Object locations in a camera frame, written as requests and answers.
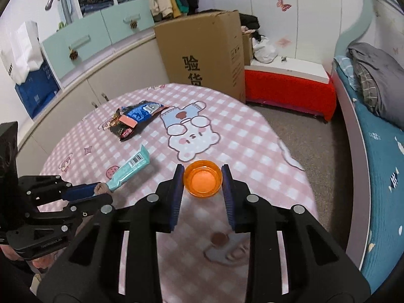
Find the white plastic bag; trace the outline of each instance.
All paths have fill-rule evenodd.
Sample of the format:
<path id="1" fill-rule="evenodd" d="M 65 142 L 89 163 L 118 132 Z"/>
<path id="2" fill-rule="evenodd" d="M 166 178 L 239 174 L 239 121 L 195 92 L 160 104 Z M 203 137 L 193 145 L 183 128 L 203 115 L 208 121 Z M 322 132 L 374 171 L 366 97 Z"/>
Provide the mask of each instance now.
<path id="1" fill-rule="evenodd" d="M 38 70 L 44 59 L 38 41 L 38 24 L 24 22 L 10 34 L 12 52 L 1 53 L 3 64 L 17 84 L 24 83 L 30 71 Z"/>
<path id="2" fill-rule="evenodd" d="M 276 47 L 265 36 L 261 36 L 261 42 L 252 38 L 252 47 L 254 57 L 264 64 L 272 62 L 277 56 Z"/>

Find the chinese characters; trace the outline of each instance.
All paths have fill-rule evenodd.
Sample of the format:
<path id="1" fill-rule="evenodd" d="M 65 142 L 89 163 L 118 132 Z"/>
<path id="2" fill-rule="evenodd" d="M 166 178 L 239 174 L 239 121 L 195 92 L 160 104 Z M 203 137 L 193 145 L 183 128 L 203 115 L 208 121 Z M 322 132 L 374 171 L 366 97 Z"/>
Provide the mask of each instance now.
<path id="1" fill-rule="evenodd" d="M 190 73 L 188 79 L 191 81 L 192 85 L 201 86 L 202 85 L 202 76 L 195 72 L 199 69 L 199 60 L 196 59 L 193 55 L 182 57 L 184 61 L 185 69 L 187 69 Z"/>

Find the orange glass cup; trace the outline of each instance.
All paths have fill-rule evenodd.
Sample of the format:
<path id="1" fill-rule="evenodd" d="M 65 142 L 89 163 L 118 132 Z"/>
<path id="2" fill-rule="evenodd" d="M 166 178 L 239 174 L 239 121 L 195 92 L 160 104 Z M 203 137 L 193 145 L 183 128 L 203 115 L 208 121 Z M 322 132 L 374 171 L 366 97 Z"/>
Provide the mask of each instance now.
<path id="1" fill-rule="evenodd" d="M 184 186 L 192 196 L 209 198 L 214 196 L 222 185 L 222 171 L 213 162 L 201 160 L 189 164 L 184 172 Z"/>

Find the white wall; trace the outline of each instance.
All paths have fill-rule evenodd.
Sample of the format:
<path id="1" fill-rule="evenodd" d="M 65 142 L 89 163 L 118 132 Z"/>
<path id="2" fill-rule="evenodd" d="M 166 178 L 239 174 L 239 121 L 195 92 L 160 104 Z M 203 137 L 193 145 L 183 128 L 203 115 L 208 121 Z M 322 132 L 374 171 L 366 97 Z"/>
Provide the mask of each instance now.
<path id="1" fill-rule="evenodd" d="M 15 31 L 25 20 L 38 23 L 41 41 L 55 33 L 60 22 L 57 2 L 55 0 L 52 9 L 45 11 L 47 0 L 10 0 L 0 17 L 0 49 L 10 47 L 8 33 Z M 14 85 L 0 64 L 0 123 L 18 121 L 21 126 L 31 120 L 15 92 Z"/>
<path id="2" fill-rule="evenodd" d="M 291 7 L 282 11 L 278 0 L 213 0 L 217 9 L 238 9 L 258 17 L 260 33 L 279 54 L 323 64 L 331 71 L 340 34 L 359 17 L 362 0 L 283 0 Z"/>
<path id="3" fill-rule="evenodd" d="M 374 18 L 359 40 L 382 49 L 404 67 L 404 15 L 386 0 L 373 0 Z"/>

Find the round table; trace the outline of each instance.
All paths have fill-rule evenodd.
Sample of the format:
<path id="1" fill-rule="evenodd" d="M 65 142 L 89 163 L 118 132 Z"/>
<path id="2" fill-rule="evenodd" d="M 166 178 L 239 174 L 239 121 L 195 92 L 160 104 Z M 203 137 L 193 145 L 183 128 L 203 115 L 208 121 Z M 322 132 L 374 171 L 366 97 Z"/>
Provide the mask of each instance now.
<path id="1" fill-rule="evenodd" d="M 126 142 L 108 130 L 122 106 L 142 100 L 172 106 Z M 46 161 L 43 175 L 59 174 L 73 185 L 107 182 L 143 144 L 150 164 L 113 193 L 115 208 L 135 204 L 171 179 L 177 164 L 211 160 L 229 164 L 233 178 L 271 204 L 304 205 L 317 217 L 314 195 L 302 167 L 263 116 L 215 90 L 167 84 L 137 90 L 103 104 L 73 127 Z M 56 201 L 40 210 L 67 205 Z M 127 245 L 125 234 L 123 247 Z M 166 303 L 244 302 L 248 273 L 247 234 L 234 234 L 228 224 L 223 194 L 198 199 L 186 190 L 178 224 L 171 234 L 158 234 L 162 295 Z M 126 252 L 123 248 L 119 292 L 124 293 Z M 286 260 L 281 250 L 283 291 Z"/>

